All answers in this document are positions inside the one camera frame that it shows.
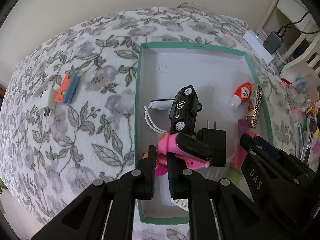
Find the black toy car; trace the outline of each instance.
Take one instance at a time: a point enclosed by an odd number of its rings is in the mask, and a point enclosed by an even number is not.
[[[171,121],[170,133],[182,132],[193,135],[197,112],[201,111],[202,105],[192,85],[184,87],[174,98],[169,119]]]

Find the pink plastic object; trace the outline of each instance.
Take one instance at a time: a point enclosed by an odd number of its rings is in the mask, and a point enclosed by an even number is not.
[[[320,152],[320,142],[319,142],[319,138],[317,138],[317,142],[316,144],[313,146],[312,148],[312,153],[315,154],[315,153],[318,153]]]
[[[165,137],[161,139],[157,146],[157,157],[162,163],[167,164],[167,153],[172,152],[176,154],[176,157],[184,160],[187,164],[187,168],[191,170],[196,170],[202,167],[209,167],[210,162],[206,162],[197,158],[189,153],[182,151],[176,142],[177,135],[179,133],[175,133],[170,135],[169,132],[165,134]]]
[[[238,132],[239,132],[239,140],[240,140],[241,135],[249,132],[249,126],[248,126],[248,123],[246,120],[238,120]],[[230,163],[233,164],[233,167],[236,170],[240,170],[242,163],[244,162],[244,159],[246,157],[247,157],[247,152],[245,151],[245,149],[243,149],[240,146],[240,143],[238,143],[237,152],[233,156]]]
[[[167,167],[164,167],[159,163],[156,164],[156,168],[155,168],[156,177],[163,176],[164,174],[167,174],[167,173],[168,173]]]

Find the metal rivet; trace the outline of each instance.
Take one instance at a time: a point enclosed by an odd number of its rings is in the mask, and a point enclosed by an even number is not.
[[[98,186],[101,186],[103,184],[103,180],[102,179],[95,179],[93,181],[93,185],[98,187]]]
[[[141,172],[140,170],[133,170],[133,171],[131,171],[131,174],[132,174],[133,176],[139,176],[141,173],[142,173],[142,172]]]
[[[189,176],[189,175],[192,174],[192,170],[190,170],[190,169],[184,169],[182,173],[183,173],[184,175],[186,175],[186,176]]]
[[[223,186],[229,186],[230,185],[230,180],[228,179],[221,179],[220,184]]]

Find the black cable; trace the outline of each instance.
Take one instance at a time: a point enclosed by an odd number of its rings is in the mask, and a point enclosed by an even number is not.
[[[300,31],[300,30],[298,30],[298,29],[296,29],[296,28],[293,28],[293,27],[290,27],[290,26],[287,26],[286,28],[292,29],[292,30],[295,30],[295,31],[298,31],[298,32],[301,32],[301,33],[304,33],[304,34],[315,34],[315,33],[320,32],[320,29],[317,30],[317,31],[315,31],[315,32],[307,33],[307,32]]]
[[[310,12],[309,12],[309,11],[306,12],[306,13],[302,16],[302,18],[301,18],[300,20],[298,20],[297,22],[288,23],[287,25],[282,26],[282,27],[277,31],[277,34],[279,34],[283,28],[285,28],[285,29],[284,29],[284,33],[285,33],[285,31],[287,30],[287,27],[288,27],[289,25],[297,24],[297,23],[299,23],[299,22],[302,22],[302,20],[306,17],[306,15],[307,15],[308,13],[310,13]]]

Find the white usb cable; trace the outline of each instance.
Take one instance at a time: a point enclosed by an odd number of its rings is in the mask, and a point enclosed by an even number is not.
[[[160,129],[152,120],[150,114],[149,114],[149,109],[157,109],[157,110],[167,110],[170,109],[173,103],[173,99],[168,99],[168,100],[155,100],[150,102],[149,106],[146,107],[144,106],[144,118],[146,119],[147,125],[155,132],[157,133],[164,133],[167,132],[167,130]]]
[[[155,132],[157,132],[157,133],[164,133],[164,132],[166,132],[166,130],[160,129],[160,128],[153,122],[153,120],[152,120],[152,118],[151,118],[151,116],[150,116],[150,114],[149,114],[149,110],[148,110],[148,109],[150,109],[151,107],[150,107],[150,106],[149,106],[149,107],[144,106],[143,108],[144,108],[144,110],[145,110],[145,112],[144,112],[144,118],[146,119],[147,125],[148,125],[153,131],[155,131]]]

